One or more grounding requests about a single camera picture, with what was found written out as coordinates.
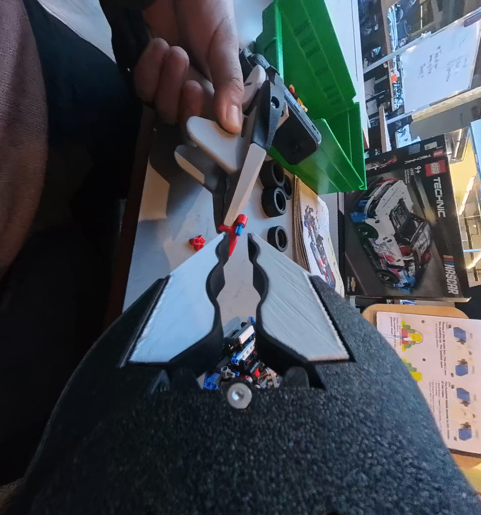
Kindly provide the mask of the person's brown shirt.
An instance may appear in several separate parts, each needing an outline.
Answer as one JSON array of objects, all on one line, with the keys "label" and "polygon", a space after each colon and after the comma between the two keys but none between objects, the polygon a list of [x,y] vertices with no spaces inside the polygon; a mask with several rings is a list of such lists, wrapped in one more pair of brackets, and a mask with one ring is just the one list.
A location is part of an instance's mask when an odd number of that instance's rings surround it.
[{"label": "person's brown shirt", "polygon": [[48,157],[42,66],[23,1],[0,1],[0,280],[39,206]]}]

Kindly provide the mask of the person's left hand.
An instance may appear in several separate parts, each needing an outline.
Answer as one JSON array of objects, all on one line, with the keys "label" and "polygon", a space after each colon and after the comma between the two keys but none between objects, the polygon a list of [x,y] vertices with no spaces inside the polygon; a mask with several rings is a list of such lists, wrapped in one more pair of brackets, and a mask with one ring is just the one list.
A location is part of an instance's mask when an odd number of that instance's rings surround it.
[{"label": "person's left hand", "polygon": [[137,95],[167,124],[204,117],[211,82],[213,110],[227,132],[243,125],[244,81],[231,1],[153,1],[142,10],[151,39],[134,68]]}]

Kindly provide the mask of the black toy car box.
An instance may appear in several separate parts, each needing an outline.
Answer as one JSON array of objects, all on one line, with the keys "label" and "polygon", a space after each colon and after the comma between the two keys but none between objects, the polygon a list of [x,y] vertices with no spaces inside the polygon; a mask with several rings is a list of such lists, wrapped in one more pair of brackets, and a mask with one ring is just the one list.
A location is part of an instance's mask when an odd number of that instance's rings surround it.
[{"label": "black toy car box", "polygon": [[366,190],[345,194],[348,296],[467,301],[445,136],[367,158]]}]

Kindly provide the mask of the storage shelving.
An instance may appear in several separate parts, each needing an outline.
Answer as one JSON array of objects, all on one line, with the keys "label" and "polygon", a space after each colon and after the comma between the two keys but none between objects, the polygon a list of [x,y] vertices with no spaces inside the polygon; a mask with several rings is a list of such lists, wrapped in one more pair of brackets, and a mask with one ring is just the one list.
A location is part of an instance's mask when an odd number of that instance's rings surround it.
[{"label": "storage shelving", "polygon": [[414,5],[415,1],[358,1],[370,155],[380,151],[381,114],[391,119],[405,111],[401,58],[384,58],[409,42],[405,18]]}]

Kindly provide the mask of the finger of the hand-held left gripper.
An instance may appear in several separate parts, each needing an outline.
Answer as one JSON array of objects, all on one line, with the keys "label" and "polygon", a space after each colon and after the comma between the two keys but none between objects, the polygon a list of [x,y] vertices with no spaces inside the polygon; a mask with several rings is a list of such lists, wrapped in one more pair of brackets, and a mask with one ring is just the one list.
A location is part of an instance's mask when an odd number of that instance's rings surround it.
[{"label": "finger of the hand-held left gripper", "polygon": [[223,225],[233,225],[238,215],[243,214],[266,155],[267,152],[263,147],[257,144],[250,144],[237,183],[233,188],[233,192],[229,194]]}]

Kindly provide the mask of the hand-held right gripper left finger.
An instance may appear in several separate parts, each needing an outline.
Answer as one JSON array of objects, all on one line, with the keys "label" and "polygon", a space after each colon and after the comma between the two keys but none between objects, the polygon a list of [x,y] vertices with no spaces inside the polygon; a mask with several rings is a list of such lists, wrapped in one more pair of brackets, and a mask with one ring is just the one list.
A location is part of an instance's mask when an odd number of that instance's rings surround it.
[{"label": "hand-held right gripper left finger", "polygon": [[221,233],[173,270],[155,293],[126,352],[126,364],[212,366],[223,350],[218,295],[229,235]]}]

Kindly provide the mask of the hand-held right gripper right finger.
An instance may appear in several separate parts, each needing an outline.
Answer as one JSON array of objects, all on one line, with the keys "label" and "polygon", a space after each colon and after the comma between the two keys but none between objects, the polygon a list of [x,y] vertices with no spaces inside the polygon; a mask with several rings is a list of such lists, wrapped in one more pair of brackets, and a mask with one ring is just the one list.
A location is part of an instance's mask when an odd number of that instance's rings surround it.
[{"label": "hand-held right gripper right finger", "polygon": [[266,363],[345,362],[349,352],[313,276],[256,234],[248,234],[253,286],[260,295],[256,339]]}]

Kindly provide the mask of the open instruction booklet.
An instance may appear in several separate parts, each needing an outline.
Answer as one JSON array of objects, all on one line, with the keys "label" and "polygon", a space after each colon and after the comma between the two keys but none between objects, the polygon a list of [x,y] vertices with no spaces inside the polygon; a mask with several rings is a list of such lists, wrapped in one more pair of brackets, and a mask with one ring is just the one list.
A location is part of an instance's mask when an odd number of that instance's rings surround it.
[{"label": "open instruction booklet", "polygon": [[330,235],[326,203],[297,176],[293,177],[294,260],[311,275],[321,277],[340,296],[345,287]]}]

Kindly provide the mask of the red teardrop brick piece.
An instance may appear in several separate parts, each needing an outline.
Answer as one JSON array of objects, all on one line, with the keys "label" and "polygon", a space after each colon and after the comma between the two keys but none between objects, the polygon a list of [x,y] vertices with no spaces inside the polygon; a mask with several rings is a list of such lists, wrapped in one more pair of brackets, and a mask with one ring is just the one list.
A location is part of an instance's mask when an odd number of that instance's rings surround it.
[{"label": "red teardrop brick piece", "polygon": [[229,257],[232,256],[233,251],[236,247],[238,238],[239,238],[239,234],[237,234],[237,227],[238,227],[238,224],[234,224],[232,226],[220,225],[218,227],[218,230],[220,233],[226,233],[228,235],[228,255],[229,255]]}]

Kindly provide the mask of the green plastic bin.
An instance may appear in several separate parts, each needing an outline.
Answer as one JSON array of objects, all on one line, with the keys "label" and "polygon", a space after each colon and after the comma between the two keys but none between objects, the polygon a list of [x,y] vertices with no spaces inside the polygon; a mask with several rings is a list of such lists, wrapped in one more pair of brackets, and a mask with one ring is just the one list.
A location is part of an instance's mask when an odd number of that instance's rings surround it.
[{"label": "green plastic bin", "polygon": [[263,10],[255,48],[308,109],[319,148],[290,164],[274,143],[271,158],[319,195],[365,190],[360,104],[325,1],[273,1]]}]

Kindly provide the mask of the whiteboard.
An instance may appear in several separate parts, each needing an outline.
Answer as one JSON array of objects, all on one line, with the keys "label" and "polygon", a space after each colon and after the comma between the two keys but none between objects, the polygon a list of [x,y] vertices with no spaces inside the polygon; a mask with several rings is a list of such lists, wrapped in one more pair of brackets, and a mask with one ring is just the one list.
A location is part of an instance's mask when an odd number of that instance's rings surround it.
[{"label": "whiteboard", "polygon": [[400,55],[406,113],[469,89],[481,40],[481,7],[452,22]]}]

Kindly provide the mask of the toy brick race car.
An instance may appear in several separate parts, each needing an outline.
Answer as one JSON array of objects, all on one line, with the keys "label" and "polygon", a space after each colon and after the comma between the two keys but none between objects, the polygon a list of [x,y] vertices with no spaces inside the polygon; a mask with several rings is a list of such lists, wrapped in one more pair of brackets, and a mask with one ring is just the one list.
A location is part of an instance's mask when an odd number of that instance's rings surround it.
[{"label": "toy brick race car", "polygon": [[219,362],[204,373],[205,390],[226,391],[233,383],[244,383],[252,390],[278,389],[282,378],[266,365],[258,352],[254,317],[240,322],[224,338]]}]

